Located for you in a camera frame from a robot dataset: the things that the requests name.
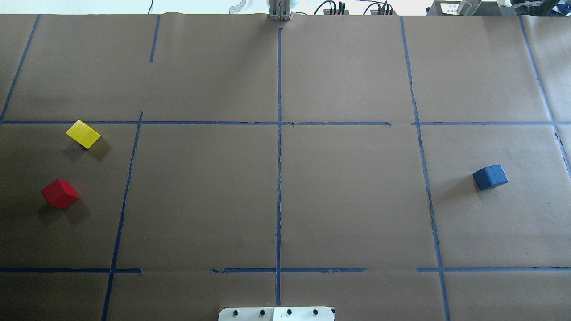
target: blue cube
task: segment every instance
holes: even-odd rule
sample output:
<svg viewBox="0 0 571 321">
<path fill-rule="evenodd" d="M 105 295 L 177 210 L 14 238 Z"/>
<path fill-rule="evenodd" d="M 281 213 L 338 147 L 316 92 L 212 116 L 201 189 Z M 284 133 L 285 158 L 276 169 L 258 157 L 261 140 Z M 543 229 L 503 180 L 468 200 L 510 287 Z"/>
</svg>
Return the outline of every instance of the blue cube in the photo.
<svg viewBox="0 0 571 321">
<path fill-rule="evenodd" d="M 505 175 L 504 168 L 501 167 L 501 164 L 484 167 L 475 172 L 473 176 L 480 191 L 494 188 L 508 182 L 508 177 Z"/>
</svg>

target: yellow cube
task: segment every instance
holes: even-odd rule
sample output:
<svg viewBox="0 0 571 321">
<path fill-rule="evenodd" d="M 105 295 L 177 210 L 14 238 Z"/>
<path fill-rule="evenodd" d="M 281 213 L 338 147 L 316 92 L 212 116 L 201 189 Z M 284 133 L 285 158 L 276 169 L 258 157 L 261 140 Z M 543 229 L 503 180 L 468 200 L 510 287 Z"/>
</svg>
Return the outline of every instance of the yellow cube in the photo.
<svg viewBox="0 0 571 321">
<path fill-rule="evenodd" d="M 82 121 L 76 121 L 75 124 L 67 130 L 66 134 L 87 149 L 101 137 L 101 135 Z"/>
</svg>

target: metal cylinder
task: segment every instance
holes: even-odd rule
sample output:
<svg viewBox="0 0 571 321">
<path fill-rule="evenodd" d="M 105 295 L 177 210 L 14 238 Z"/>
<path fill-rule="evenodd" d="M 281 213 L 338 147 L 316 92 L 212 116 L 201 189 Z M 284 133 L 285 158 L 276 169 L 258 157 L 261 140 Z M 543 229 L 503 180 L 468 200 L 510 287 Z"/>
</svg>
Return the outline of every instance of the metal cylinder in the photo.
<svg viewBox="0 0 571 321">
<path fill-rule="evenodd" d="M 473 15 L 481 3 L 482 0 L 462 0 L 458 5 L 458 13 L 461 15 Z"/>
</svg>

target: red cube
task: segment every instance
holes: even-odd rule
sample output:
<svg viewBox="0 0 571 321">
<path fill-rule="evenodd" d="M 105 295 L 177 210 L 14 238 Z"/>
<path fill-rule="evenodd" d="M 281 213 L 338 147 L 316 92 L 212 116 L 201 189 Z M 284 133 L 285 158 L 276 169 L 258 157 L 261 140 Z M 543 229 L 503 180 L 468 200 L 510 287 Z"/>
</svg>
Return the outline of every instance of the red cube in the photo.
<svg viewBox="0 0 571 321">
<path fill-rule="evenodd" d="M 42 194 L 49 205 L 57 208 L 66 208 L 79 198 L 73 186 L 59 178 L 44 187 Z"/>
</svg>

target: toy block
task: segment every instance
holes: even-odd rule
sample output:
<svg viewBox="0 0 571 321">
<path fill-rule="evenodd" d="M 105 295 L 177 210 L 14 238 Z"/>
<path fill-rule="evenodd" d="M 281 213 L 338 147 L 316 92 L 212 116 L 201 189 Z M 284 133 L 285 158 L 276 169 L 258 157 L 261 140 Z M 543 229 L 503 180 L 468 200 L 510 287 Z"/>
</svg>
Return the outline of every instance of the toy block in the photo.
<svg viewBox="0 0 571 321">
<path fill-rule="evenodd" d="M 49 205 L 57 208 L 66 208 L 79 198 L 73 186 L 59 178 L 44 187 L 42 194 Z"/>
<path fill-rule="evenodd" d="M 82 121 L 76 121 L 75 124 L 67 130 L 66 134 L 87 149 L 101 137 L 101 135 Z"/>
<path fill-rule="evenodd" d="M 475 172 L 473 176 L 480 191 L 494 188 L 508 182 L 508 177 L 505 175 L 504 168 L 501 167 L 501 164 L 484 167 Z"/>
</svg>

